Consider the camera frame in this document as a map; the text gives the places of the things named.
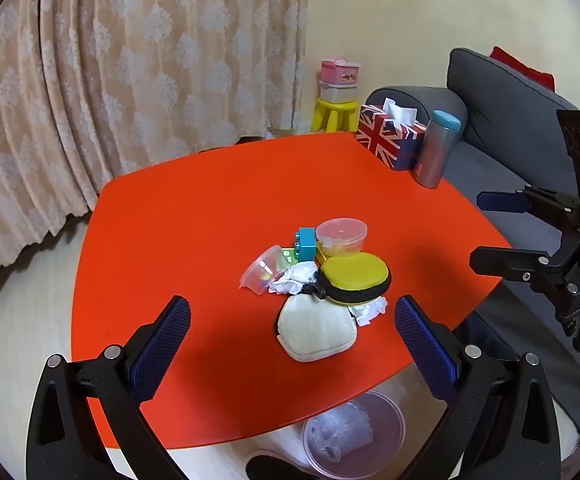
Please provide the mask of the grey storage box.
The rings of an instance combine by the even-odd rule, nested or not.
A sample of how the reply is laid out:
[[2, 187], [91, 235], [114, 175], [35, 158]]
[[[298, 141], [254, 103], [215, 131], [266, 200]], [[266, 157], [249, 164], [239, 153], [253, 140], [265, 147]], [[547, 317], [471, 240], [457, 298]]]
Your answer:
[[353, 102], [356, 100], [356, 84], [330, 84], [319, 81], [319, 98], [333, 104]]

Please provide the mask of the yellow toy block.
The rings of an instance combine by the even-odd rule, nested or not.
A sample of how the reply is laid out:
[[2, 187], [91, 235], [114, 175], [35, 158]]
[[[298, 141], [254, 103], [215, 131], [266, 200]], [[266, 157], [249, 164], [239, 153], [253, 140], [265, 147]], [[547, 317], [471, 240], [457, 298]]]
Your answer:
[[329, 256], [326, 254], [325, 250], [323, 249], [322, 244], [320, 242], [318, 242], [316, 244], [316, 260], [317, 260], [319, 266], [321, 266], [322, 263], [324, 263], [328, 258], [329, 258]]

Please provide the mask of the green white handheld game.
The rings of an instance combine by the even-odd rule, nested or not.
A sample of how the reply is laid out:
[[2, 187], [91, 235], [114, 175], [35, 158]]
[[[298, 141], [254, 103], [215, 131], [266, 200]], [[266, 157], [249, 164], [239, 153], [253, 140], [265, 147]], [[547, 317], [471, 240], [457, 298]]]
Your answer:
[[294, 266], [299, 262], [299, 260], [296, 258], [296, 252], [294, 248], [282, 248], [281, 252], [284, 258], [288, 260], [290, 266]]

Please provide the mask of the union jack tissue box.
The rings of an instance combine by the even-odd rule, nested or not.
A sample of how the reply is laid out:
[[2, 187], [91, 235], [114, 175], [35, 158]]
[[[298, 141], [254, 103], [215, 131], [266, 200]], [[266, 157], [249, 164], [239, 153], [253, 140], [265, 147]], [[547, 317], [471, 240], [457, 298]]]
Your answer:
[[383, 107], [363, 104], [356, 141], [395, 171], [412, 170], [427, 126], [417, 120], [416, 108], [400, 107], [386, 98]]

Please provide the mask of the clear plastic cup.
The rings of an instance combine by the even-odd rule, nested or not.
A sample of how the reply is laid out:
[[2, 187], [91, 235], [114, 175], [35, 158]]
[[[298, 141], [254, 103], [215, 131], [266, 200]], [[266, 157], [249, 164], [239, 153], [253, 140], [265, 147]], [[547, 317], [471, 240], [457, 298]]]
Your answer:
[[267, 292], [270, 283], [280, 278], [290, 266], [281, 249], [275, 245], [259, 255], [241, 275], [239, 287], [250, 289], [257, 296]]

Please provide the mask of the blue toy block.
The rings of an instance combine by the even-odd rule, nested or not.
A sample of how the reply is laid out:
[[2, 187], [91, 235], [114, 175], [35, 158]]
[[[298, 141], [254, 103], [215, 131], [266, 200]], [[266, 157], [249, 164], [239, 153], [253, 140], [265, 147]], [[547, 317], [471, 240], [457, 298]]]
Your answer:
[[294, 235], [294, 255], [297, 262], [316, 258], [317, 240], [314, 228], [299, 228]]

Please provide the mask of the pink storage box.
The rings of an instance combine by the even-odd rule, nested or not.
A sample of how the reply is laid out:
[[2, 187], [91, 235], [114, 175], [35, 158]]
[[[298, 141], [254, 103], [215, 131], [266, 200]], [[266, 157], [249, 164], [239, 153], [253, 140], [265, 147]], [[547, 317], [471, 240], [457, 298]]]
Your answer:
[[357, 84], [360, 64], [346, 58], [322, 60], [319, 79], [327, 84]]

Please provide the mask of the clear lidded plastic container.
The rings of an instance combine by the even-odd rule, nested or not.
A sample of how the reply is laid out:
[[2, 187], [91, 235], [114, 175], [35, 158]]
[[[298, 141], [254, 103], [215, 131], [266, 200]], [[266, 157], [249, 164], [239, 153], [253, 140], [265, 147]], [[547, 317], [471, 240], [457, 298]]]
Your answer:
[[355, 218], [335, 218], [316, 228], [317, 242], [327, 257], [361, 252], [368, 234], [367, 224]]

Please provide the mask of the white cloth pouch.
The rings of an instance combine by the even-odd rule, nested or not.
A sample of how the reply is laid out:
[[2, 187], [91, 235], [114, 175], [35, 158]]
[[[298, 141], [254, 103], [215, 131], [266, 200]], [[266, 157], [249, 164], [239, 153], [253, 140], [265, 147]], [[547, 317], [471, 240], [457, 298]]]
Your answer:
[[352, 348], [357, 325], [348, 310], [311, 295], [291, 296], [277, 319], [277, 341], [294, 361], [308, 363]]

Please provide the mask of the beige patterned curtain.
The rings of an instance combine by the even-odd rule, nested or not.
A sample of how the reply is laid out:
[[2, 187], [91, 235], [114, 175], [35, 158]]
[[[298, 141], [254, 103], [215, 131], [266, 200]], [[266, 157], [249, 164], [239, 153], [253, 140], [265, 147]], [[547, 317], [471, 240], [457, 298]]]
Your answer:
[[290, 130], [307, 0], [0, 0], [0, 269], [130, 172]]

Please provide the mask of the red table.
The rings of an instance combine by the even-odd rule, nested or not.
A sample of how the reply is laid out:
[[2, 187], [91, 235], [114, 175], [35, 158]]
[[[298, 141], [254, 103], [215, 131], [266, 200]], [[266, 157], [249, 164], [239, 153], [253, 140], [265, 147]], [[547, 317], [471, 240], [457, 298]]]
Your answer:
[[279, 344], [284, 299], [267, 288], [300, 229], [344, 217], [366, 223], [363, 249], [391, 271], [389, 302], [414, 296], [455, 326], [495, 286], [469, 256], [504, 238], [451, 185], [423, 188], [348, 133], [256, 141], [104, 186], [76, 275], [73, 358], [121, 344], [185, 297], [190, 330], [142, 408], [168, 448], [257, 436], [358, 396], [410, 361], [390, 313], [351, 349], [301, 363]]

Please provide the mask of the yellow round zip case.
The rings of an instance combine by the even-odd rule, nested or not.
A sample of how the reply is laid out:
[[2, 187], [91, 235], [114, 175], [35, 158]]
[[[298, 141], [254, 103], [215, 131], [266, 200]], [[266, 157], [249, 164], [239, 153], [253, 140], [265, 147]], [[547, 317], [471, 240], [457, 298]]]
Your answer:
[[375, 300], [384, 295], [392, 283], [387, 264], [368, 252], [330, 257], [319, 266], [315, 277], [314, 283], [302, 287], [302, 294], [345, 306]]

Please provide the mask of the grey sofa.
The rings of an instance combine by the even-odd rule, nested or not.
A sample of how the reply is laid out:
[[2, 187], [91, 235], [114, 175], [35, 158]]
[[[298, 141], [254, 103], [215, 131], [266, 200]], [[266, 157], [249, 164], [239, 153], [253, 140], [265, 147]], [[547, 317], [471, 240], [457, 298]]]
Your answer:
[[[558, 126], [558, 110], [571, 103], [502, 62], [466, 48], [450, 51], [442, 88], [387, 86], [367, 103], [391, 99], [427, 122], [445, 110], [462, 122], [444, 172], [468, 200], [483, 191], [514, 192], [527, 184], [573, 194], [575, 174]], [[580, 434], [580, 353], [554, 317], [548, 300], [520, 283], [501, 282], [468, 317], [476, 344], [497, 356], [537, 354], [558, 408]]]

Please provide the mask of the white tissue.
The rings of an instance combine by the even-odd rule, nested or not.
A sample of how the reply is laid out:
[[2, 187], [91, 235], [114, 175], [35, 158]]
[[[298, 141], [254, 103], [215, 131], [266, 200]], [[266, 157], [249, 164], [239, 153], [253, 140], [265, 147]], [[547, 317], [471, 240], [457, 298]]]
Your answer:
[[355, 306], [348, 306], [347, 310], [355, 318], [359, 327], [367, 326], [371, 321], [379, 315], [383, 315], [386, 311], [387, 300], [381, 296], [366, 302], [366, 304], [355, 304]]
[[297, 295], [306, 286], [315, 284], [318, 266], [314, 261], [305, 261], [293, 264], [284, 274], [268, 286], [271, 294]]

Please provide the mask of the yellow plastic stool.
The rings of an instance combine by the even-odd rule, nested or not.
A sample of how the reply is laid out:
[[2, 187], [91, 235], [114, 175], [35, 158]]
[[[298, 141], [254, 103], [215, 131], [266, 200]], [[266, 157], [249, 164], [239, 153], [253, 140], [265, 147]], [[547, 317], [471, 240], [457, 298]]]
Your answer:
[[311, 132], [355, 132], [358, 111], [356, 101], [332, 103], [318, 98], [311, 118]]

